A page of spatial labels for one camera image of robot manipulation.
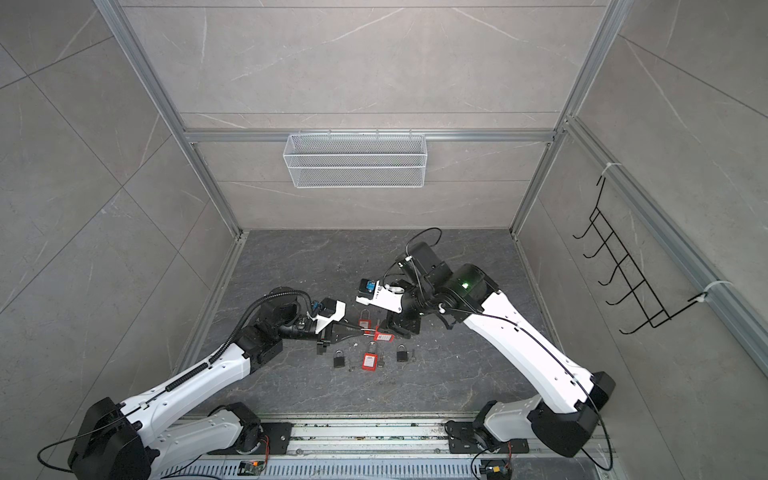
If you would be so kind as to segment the small black padlock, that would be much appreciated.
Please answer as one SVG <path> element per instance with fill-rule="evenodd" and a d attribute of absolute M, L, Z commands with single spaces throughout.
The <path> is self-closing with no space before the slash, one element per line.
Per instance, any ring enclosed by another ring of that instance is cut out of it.
<path fill-rule="evenodd" d="M 333 368 L 340 369 L 346 366 L 346 357 L 342 350 L 337 350 L 333 356 Z"/>

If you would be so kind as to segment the red padlock with key ring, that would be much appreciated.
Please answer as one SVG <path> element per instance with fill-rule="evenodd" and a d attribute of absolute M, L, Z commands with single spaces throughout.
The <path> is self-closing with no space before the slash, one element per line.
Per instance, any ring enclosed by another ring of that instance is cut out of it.
<path fill-rule="evenodd" d="M 358 326 L 363 330 L 372 330 L 373 321 L 371 320 L 371 313 L 368 309 L 363 309 L 358 319 Z"/>

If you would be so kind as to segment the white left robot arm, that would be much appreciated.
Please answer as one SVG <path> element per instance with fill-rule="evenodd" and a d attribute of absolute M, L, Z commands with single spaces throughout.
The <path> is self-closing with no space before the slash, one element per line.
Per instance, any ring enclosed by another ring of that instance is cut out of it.
<path fill-rule="evenodd" d="M 260 418 L 244 403 L 180 424 L 217 392 L 256 372 L 285 338 L 312 340 L 344 319 L 346 305 L 315 302 L 279 287 L 251 303 L 221 346 L 167 381 L 122 402 L 106 397 L 86 412 L 62 472 L 77 479 L 152 479 L 209 452 L 268 450 Z"/>

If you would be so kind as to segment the red long-shackle padlock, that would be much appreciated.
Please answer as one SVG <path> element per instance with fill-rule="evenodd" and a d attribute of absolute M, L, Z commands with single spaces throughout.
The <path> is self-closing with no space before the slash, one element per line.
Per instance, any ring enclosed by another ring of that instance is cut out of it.
<path fill-rule="evenodd" d="M 394 334 L 382 333 L 376 330 L 361 330 L 360 335 L 369 338 L 374 342 L 392 342 L 395 338 Z"/>
<path fill-rule="evenodd" d="M 370 342 L 368 349 L 363 355 L 361 369 L 367 372 L 377 370 L 379 364 L 378 346 L 376 342 Z"/>

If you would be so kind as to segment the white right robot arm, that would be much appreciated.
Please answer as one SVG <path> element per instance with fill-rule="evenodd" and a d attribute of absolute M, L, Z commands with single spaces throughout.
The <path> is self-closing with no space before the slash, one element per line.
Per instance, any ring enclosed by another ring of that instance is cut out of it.
<path fill-rule="evenodd" d="M 362 281 L 358 302 L 386 310 L 389 328 L 402 336 L 429 315 L 447 329 L 462 324 L 499 351 L 535 390 L 526 400 L 492 400 L 480 410 L 472 434 L 484 451 L 532 435 L 572 458 L 584 451 L 595 430 L 605 429 L 601 411 L 615 389 L 611 376 L 592 372 L 557 349 L 480 267 L 465 263 L 452 269 L 416 237 L 392 265 L 401 278 L 385 272 Z"/>

